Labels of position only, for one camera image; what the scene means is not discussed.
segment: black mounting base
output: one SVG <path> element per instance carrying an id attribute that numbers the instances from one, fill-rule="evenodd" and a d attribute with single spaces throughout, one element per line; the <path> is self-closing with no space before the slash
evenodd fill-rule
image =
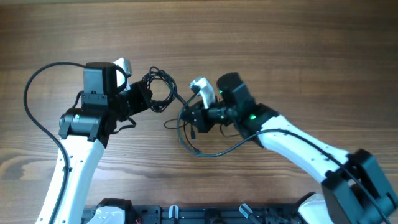
<path id="1" fill-rule="evenodd" d="M 85 209 L 82 224 L 88 223 L 98 206 Z M 262 224 L 303 224 L 297 215 L 296 204 L 275 204 L 251 207 L 254 217 Z M 169 207 L 133 206 L 133 212 L 141 218 L 141 224 L 250 224 L 239 211 L 239 206 L 231 207 L 180 207 L 178 219 L 169 218 Z"/>

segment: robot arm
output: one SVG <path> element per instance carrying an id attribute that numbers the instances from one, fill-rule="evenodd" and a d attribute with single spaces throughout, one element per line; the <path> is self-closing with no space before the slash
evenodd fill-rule
<path id="1" fill-rule="evenodd" d="M 334 223 L 381 223 L 397 208 L 397 195 L 370 153 L 360 149 L 350 154 L 299 130 L 272 108 L 256 104 L 237 73 L 223 75 L 217 86 L 223 101 L 207 107 L 199 101 L 181 115 L 199 132 L 206 133 L 218 123 L 234 124 L 243 138 L 257 135 L 251 140 L 286 157 L 321 183 Z M 191 84 L 203 97 L 202 88 Z"/>
<path id="2" fill-rule="evenodd" d="M 142 81 L 128 85 L 126 76 L 131 68 L 123 58 L 114 63 L 88 63 L 84 69 L 84 92 L 81 108 L 72 107 L 60 119 L 61 144 L 69 155 L 70 167 L 65 193 L 60 206 L 55 208 L 64 176 L 64 158 L 58 153 L 57 165 L 36 224 L 50 223 L 53 211 L 57 213 L 53 223 L 80 223 L 88 189 L 94 171 L 103 156 L 117 121 L 130 120 L 130 116 L 148 109 L 152 92 L 144 88 Z M 109 218 L 124 215 L 110 215 Z M 104 221 L 114 223 L 101 216 Z"/>

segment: wooden table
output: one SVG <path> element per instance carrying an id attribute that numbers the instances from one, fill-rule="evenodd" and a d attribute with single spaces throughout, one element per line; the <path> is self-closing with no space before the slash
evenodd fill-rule
<path id="1" fill-rule="evenodd" d="M 37 69 L 58 61 L 126 57 L 130 82 L 156 65 L 184 98 L 197 76 L 215 86 L 223 74 L 239 72 L 257 102 L 304 131 L 349 151 L 369 150 L 398 190 L 396 9 L 371 1 L 2 6 L 0 223 L 34 222 L 47 193 L 57 148 L 26 116 L 22 92 Z M 83 89 L 82 75 L 80 68 L 51 68 L 29 90 L 34 116 L 54 134 Z M 157 99 L 168 93 L 163 83 L 152 89 Z M 134 205 L 284 203 L 320 190 L 297 166 L 252 142 L 220 158 L 190 157 L 177 133 L 163 127 L 180 108 L 175 101 L 164 113 L 137 114 L 137 128 L 111 137 L 87 205 L 110 197 Z M 195 144 L 216 152 L 240 140 L 215 128 Z"/>

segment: black cable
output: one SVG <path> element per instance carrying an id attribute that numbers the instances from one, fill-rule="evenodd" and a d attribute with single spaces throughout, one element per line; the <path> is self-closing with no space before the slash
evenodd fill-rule
<path id="1" fill-rule="evenodd" d="M 223 124 L 220 124 L 220 132 L 223 135 L 224 138 L 231 138 L 231 137 L 236 137 L 239 136 L 240 134 L 230 134 L 230 135 L 225 135 L 223 131 Z"/>
<path id="2" fill-rule="evenodd" d="M 193 144 L 189 141 L 189 138 L 187 136 L 187 131 L 185 130 L 185 125 L 188 124 L 184 121 L 184 126 L 183 126 L 183 130 L 184 130 L 184 135 L 185 135 L 185 139 L 187 140 L 188 144 L 192 147 L 192 149 L 196 152 L 196 153 L 201 153 L 200 150 L 198 148 L 196 148 L 195 146 L 193 146 Z"/>
<path id="3" fill-rule="evenodd" d="M 246 139 L 242 140 L 241 142 L 235 144 L 233 147 L 223 151 L 223 152 L 219 152 L 216 154 L 205 154 L 202 153 L 201 151 L 199 151 L 199 149 L 194 147 L 195 152 L 193 152 L 191 149 L 188 148 L 188 146 L 184 143 L 184 141 L 181 138 L 181 133 L 180 133 L 180 120 L 181 120 L 181 115 L 184 111 L 184 109 L 188 106 L 188 104 L 194 99 L 194 97 L 196 97 L 196 93 L 191 96 L 191 98 L 189 98 L 189 100 L 187 101 L 187 103 L 184 104 L 184 106 L 182 107 L 182 109 L 180 110 L 180 113 L 178 114 L 177 117 L 177 134 L 178 134 L 178 140 L 180 141 L 180 143 L 182 144 L 182 146 L 192 155 L 197 156 L 197 157 L 206 157 L 206 158 L 212 158 L 212 157 L 218 157 L 218 156 L 222 156 L 225 155 L 233 150 L 235 150 L 236 148 L 238 148 L 239 146 L 243 145 L 244 143 L 250 141 L 252 138 L 260 135 L 260 134 L 264 134 L 264 133 L 284 133 L 284 134 L 288 134 L 290 136 L 296 137 L 299 140 L 309 144 L 310 146 L 312 146 L 313 148 L 315 148 L 317 151 L 319 151 L 320 153 L 322 153 L 324 156 L 326 156 L 329 160 L 333 161 L 336 165 L 338 165 L 340 167 L 341 170 L 343 170 L 346 174 L 349 175 L 349 177 L 351 179 L 354 180 L 354 182 L 363 190 L 363 192 L 366 194 L 366 196 L 370 199 L 371 203 L 374 205 L 374 207 L 376 208 L 376 210 L 379 212 L 381 218 L 383 219 L 383 221 L 385 221 L 385 223 L 387 224 L 391 224 L 390 221 L 388 220 L 388 218 L 386 217 L 385 214 L 383 214 L 380 206 L 377 204 L 376 200 L 374 199 L 374 197 L 369 193 L 369 191 L 365 188 L 365 186 L 349 171 L 347 170 L 347 168 L 344 167 L 344 165 L 342 163 L 340 163 L 338 160 L 336 160 L 331 154 L 325 152 L 323 149 L 321 149 L 320 147 L 318 147 L 316 144 L 312 143 L 311 141 L 309 141 L 308 139 L 292 133 L 288 130 L 283 130 L 283 129 L 266 129 L 266 130 L 262 130 L 262 131 L 258 131 L 254 134 L 252 134 L 251 136 L 247 137 Z"/>
<path id="4" fill-rule="evenodd" d="M 152 66 L 149 72 L 142 78 L 142 81 L 145 83 L 145 88 L 150 90 L 150 84 L 154 80 L 162 80 L 169 88 L 170 93 L 164 100 L 150 100 L 149 107 L 153 112 L 163 112 L 175 98 L 185 104 L 185 100 L 177 93 L 177 84 L 175 80 L 164 70 L 159 70 L 157 67 Z"/>
<path id="5" fill-rule="evenodd" d="M 128 121 L 130 121 L 131 124 L 125 125 L 125 126 L 119 128 L 119 130 L 117 130 L 117 131 L 112 131 L 111 134 L 117 134 L 117 133 L 119 133 L 119 132 L 120 132 L 121 130 L 123 130 L 123 129 L 135 128 L 135 127 L 137 126 L 137 123 L 136 123 L 133 119 L 131 119 L 129 116 L 127 116 L 126 119 L 127 119 Z"/>
<path id="6" fill-rule="evenodd" d="M 163 124 L 163 126 L 166 128 L 166 129 L 176 129 L 176 127 L 167 127 L 167 123 L 169 123 L 169 122 L 171 122 L 171 121 L 176 121 L 177 119 L 176 118 L 174 118 L 174 119 L 168 119 L 164 124 Z M 185 125 L 187 125 L 187 123 L 184 123 L 183 125 L 181 125 L 180 126 L 180 128 L 182 128 L 183 126 L 185 126 Z"/>
<path id="7" fill-rule="evenodd" d="M 84 91 L 82 90 L 82 91 L 80 91 L 80 92 L 77 94 L 75 103 L 73 104 L 72 108 L 75 108 L 75 107 L 77 106 L 77 104 L 79 103 L 80 96 L 81 96 L 83 93 L 84 93 Z"/>
<path id="8" fill-rule="evenodd" d="M 55 217 L 57 216 L 57 212 L 58 209 L 60 207 L 61 201 L 62 201 L 62 197 L 65 194 L 65 188 L 66 188 L 66 184 L 68 182 L 68 176 L 69 176 L 69 157 L 68 157 L 68 152 L 65 150 L 65 148 L 63 147 L 63 145 L 61 144 L 61 142 L 53 135 L 51 134 L 50 131 L 48 131 L 45 127 L 43 127 L 32 115 L 32 113 L 29 110 L 29 107 L 27 105 L 27 92 L 28 89 L 30 87 L 30 84 L 32 83 L 33 79 L 43 70 L 53 67 L 53 66 L 57 66 L 57 65 L 73 65 L 73 66 L 77 66 L 77 67 L 81 67 L 84 68 L 84 65 L 80 65 L 78 63 L 73 63 L 73 62 L 56 62 L 56 63 L 51 63 L 49 65 L 46 65 L 44 67 L 42 67 L 41 69 L 37 70 L 28 80 L 28 82 L 26 83 L 25 86 L 25 90 L 24 90 L 24 107 L 25 107 L 25 111 L 26 114 L 28 115 L 28 117 L 32 120 L 32 122 L 38 127 L 40 128 L 46 135 L 48 135 L 58 146 L 58 148 L 61 150 L 62 156 L 63 156 L 63 162 L 64 162 L 64 168 L 63 168 L 63 180 L 62 180 L 62 185 L 61 185 L 61 189 L 60 189 L 60 193 L 58 195 L 57 201 L 55 202 L 55 206 L 54 209 L 52 211 L 51 217 L 50 217 L 50 221 L 49 223 L 53 223 Z"/>
<path id="9" fill-rule="evenodd" d="M 123 70 L 123 68 L 121 68 L 119 65 L 116 66 L 116 70 L 119 71 L 120 73 L 122 73 L 122 75 L 124 76 L 123 84 L 118 87 L 118 93 L 120 93 L 127 87 L 128 76 L 127 76 L 126 72 Z"/>

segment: table surface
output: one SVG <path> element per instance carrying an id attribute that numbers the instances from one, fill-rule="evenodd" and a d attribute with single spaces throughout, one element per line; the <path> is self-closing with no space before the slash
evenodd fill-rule
<path id="1" fill-rule="evenodd" d="M 32 223 L 52 178 L 56 145 L 27 117 L 22 92 L 40 67 L 58 61 L 131 60 L 140 80 L 152 65 L 188 98 L 197 76 L 215 85 L 239 72 L 257 102 L 328 144 L 373 153 L 398 190 L 398 13 L 395 2 L 188 1 L 0 7 L 0 223 Z M 83 88 L 82 69 L 56 67 L 29 90 L 34 116 L 58 133 L 61 114 Z M 154 98 L 168 94 L 153 84 Z M 189 156 L 164 113 L 134 115 L 112 136 L 87 205 L 295 202 L 319 185 L 282 156 L 249 142 L 214 159 Z M 235 133 L 227 128 L 227 133 Z M 240 137 L 215 128 L 195 145 L 216 152 Z"/>

